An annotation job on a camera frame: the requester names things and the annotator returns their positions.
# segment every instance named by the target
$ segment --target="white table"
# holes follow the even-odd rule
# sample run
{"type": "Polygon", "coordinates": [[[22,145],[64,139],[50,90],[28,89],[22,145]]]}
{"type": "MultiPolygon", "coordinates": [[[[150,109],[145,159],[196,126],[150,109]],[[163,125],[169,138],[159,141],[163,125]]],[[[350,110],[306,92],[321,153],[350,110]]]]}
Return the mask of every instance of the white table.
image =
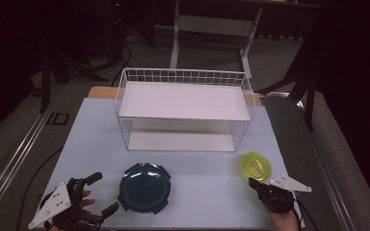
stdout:
{"type": "Polygon", "coordinates": [[[122,140],[112,99],[84,100],[65,148],[44,194],[70,177],[85,178],[100,171],[103,179],[87,187],[96,202],[93,214],[117,201],[124,172],[137,163],[163,166],[172,176],[169,205],[157,215],[124,212],[103,223],[110,229],[271,229],[273,224],[239,171],[243,154],[267,157],[272,177],[286,173],[270,120],[263,106],[236,152],[128,151],[122,140]]]}

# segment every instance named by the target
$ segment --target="yellow bowl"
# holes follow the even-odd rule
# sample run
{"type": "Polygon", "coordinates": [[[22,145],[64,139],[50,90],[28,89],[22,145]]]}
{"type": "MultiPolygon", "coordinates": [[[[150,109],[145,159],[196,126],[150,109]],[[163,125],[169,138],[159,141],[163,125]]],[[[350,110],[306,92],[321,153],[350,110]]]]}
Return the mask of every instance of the yellow bowl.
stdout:
{"type": "Polygon", "coordinates": [[[249,152],[242,157],[240,169],[243,175],[261,183],[267,181],[272,175],[272,165],[269,160],[256,152],[249,152]]]}

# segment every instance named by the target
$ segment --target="robotic hand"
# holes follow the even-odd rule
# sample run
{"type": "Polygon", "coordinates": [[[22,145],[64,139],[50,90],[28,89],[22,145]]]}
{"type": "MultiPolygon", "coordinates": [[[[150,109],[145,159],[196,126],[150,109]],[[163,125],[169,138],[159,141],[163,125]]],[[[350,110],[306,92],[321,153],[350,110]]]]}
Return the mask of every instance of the robotic hand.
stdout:
{"type": "Polygon", "coordinates": [[[262,184],[253,178],[249,178],[249,186],[257,191],[258,198],[275,214],[285,214],[294,208],[292,192],[262,184]]]}
{"type": "Polygon", "coordinates": [[[275,214],[285,214],[294,209],[296,199],[292,191],[312,191],[310,187],[283,173],[271,180],[270,185],[249,178],[249,186],[257,191],[258,198],[275,214]]]}
{"type": "Polygon", "coordinates": [[[29,229],[33,229],[43,222],[45,222],[44,226],[48,228],[50,226],[48,220],[52,218],[54,225],[60,230],[99,230],[104,220],[119,209],[119,204],[117,202],[112,204],[101,212],[101,216],[89,215],[79,205],[83,199],[84,186],[91,185],[102,177],[102,174],[97,172],[85,179],[71,178],[67,185],[62,182],[54,192],[43,199],[39,212],[29,224],[29,229]]]}

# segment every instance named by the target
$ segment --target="metal frame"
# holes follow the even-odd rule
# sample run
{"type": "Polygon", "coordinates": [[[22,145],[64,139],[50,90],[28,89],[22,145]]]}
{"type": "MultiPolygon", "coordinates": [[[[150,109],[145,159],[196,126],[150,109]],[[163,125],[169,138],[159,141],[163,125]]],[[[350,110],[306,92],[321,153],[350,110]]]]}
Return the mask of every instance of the metal frame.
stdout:
{"type": "Polygon", "coordinates": [[[248,43],[240,50],[243,70],[251,78],[248,54],[262,14],[263,8],[258,8],[253,21],[221,19],[212,17],[189,16],[179,13],[179,1],[175,4],[175,19],[173,23],[173,46],[170,69],[176,69],[179,54],[179,31],[204,32],[230,36],[247,37],[248,43]]]}

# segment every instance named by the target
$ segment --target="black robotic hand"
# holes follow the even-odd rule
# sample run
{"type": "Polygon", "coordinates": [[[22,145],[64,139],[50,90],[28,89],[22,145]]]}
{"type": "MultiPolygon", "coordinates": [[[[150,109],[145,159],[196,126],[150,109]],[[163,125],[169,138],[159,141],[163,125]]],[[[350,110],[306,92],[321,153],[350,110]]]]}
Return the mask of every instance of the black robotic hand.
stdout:
{"type": "Polygon", "coordinates": [[[253,178],[249,178],[249,186],[257,191],[258,198],[275,214],[285,214],[294,208],[292,192],[262,184],[253,178]]]}
{"type": "Polygon", "coordinates": [[[101,216],[91,215],[85,211],[81,204],[83,200],[84,186],[91,185],[92,183],[100,180],[102,174],[97,172],[85,179],[71,178],[67,185],[67,192],[70,198],[71,206],[53,217],[54,226],[60,230],[66,231],[97,231],[99,230],[104,219],[111,216],[119,209],[119,204],[116,202],[101,212],[101,216]]]}

